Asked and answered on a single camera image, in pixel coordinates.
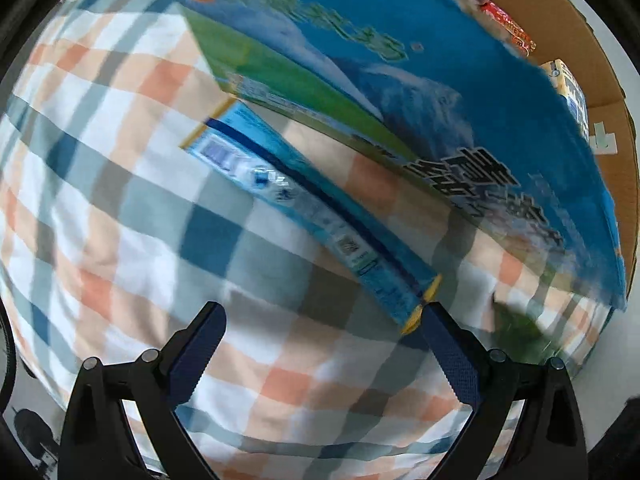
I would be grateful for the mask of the blue long snack packet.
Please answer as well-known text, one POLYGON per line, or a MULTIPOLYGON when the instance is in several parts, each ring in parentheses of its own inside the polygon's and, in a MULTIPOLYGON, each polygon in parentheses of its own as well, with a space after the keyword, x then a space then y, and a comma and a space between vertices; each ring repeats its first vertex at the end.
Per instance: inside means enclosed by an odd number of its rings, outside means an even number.
POLYGON ((181 148, 318 240, 404 334, 418 327, 440 274, 245 103, 228 99, 181 148))

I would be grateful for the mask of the white blue tissue pack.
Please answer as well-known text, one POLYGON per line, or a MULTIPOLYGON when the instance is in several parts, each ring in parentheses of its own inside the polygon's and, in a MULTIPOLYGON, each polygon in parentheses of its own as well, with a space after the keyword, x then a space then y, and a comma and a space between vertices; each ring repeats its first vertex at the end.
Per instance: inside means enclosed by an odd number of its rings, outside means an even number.
POLYGON ((540 68, 547 74, 556 92, 564 98, 570 114, 578 125, 579 133, 586 141, 589 141, 586 98, 573 73, 560 58, 545 62, 541 64, 540 68))

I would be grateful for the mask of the red snack packet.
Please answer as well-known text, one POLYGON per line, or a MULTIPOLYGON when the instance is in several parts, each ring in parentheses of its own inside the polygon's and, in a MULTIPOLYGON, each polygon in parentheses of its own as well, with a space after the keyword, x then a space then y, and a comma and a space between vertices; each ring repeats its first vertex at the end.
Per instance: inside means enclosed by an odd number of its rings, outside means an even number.
POLYGON ((526 58, 528 58, 529 55, 531 55, 535 51, 535 41, 530 38, 529 34, 524 29, 522 29, 521 26, 516 21, 514 21, 513 18, 511 18, 511 15, 509 13, 506 13, 505 10, 502 10, 500 6, 497 6, 494 2, 489 1, 488 3, 480 6, 480 10, 506 32, 506 36, 508 37, 511 46, 518 50, 521 55, 524 55, 526 58))

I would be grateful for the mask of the dark green plastic bag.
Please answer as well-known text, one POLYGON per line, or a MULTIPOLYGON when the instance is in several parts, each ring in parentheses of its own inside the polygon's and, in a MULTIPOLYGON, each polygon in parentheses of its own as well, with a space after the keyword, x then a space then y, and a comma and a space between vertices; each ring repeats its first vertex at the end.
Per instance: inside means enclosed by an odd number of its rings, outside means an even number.
POLYGON ((496 294, 491 295, 494 314, 494 347, 515 362, 544 364, 551 358, 565 360, 560 345, 544 333, 526 314, 513 310, 496 294))

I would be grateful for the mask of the plaid checkered quilt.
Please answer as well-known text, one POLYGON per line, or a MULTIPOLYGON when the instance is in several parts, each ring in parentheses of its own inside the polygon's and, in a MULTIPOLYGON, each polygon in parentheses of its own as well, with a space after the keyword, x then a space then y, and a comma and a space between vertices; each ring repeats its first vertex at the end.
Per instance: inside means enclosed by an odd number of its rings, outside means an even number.
POLYGON ((224 95, 175 0, 63 0, 1 115, 1 299, 59 406, 90 356, 228 328, 178 414, 225 479, 417 479, 468 409, 311 235, 181 148, 224 95))

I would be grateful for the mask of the open cardboard box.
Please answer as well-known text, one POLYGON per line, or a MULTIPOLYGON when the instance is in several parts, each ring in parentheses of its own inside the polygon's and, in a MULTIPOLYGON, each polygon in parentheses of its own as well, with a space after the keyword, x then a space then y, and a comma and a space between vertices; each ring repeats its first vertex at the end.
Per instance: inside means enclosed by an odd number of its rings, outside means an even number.
POLYGON ((638 232, 634 126, 570 0, 178 0, 216 81, 450 200, 530 266, 626 306, 638 232), (541 64, 582 87, 589 141, 541 64))

